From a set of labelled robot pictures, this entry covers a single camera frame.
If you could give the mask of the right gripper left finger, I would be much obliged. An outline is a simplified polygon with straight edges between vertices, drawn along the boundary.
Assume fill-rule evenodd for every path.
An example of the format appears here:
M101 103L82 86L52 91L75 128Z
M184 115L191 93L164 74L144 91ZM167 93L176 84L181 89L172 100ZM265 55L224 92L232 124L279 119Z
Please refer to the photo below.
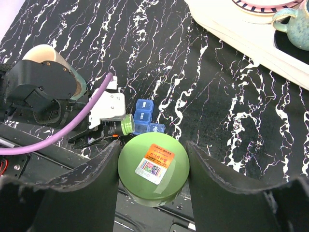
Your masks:
M111 232L119 177L119 141L48 183L0 179L3 232Z

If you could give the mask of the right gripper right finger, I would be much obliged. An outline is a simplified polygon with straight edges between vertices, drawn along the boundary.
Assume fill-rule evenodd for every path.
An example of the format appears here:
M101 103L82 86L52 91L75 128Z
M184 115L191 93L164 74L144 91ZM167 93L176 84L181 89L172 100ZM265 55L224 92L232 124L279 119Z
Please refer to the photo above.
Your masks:
M189 188L198 232L307 232L309 180L267 185L186 142Z

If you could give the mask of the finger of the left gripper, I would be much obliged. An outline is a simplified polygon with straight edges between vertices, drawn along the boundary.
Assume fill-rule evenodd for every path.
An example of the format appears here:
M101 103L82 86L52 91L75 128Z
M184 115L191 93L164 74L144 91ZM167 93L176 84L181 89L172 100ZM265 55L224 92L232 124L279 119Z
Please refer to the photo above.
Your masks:
M98 135L76 135L69 138L68 143L72 145L73 149L83 149L97 144L108 144L115 137L112 136L98 136Z

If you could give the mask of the green pill bottle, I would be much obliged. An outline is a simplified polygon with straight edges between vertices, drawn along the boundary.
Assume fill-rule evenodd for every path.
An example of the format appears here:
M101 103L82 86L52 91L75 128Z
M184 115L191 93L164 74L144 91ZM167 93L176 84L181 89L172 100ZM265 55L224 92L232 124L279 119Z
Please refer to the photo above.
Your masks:
M135 131L135 122L132 114L128 114L120 121L110 121L103 123L105 137L127 136Z

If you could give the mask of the blue pill organizer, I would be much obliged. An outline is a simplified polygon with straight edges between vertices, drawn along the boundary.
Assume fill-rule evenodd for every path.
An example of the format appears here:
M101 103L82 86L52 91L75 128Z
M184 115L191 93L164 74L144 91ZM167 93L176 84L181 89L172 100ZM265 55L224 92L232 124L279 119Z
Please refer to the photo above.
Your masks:
M152 123L154 112L154 102L147 99L138 99L133 115L135 123L134 135L140 135L147 132L165 132L165 125Z

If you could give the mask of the green bottle lid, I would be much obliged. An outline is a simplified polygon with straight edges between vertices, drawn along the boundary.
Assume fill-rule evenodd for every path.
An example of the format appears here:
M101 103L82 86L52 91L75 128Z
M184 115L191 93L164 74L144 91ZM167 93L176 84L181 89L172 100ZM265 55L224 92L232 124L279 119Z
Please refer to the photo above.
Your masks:
M148 207L172 202L190 170L183 145L173 137L148 132L132 138L121 150L118 174L133 200Z

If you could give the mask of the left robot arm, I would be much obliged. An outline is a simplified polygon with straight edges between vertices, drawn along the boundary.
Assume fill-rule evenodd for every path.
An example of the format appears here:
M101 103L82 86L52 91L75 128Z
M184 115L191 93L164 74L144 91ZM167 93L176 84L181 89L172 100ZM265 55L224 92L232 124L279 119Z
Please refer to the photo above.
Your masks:
M88 129L87 116L106 90L113 74L108 73L88 103L72 98L81 92L77 78L68 68L54 61L21 60L0 65L0 121L47 126L58 130L33 145L1 148L1 155L20 155L43 149L71 131Z

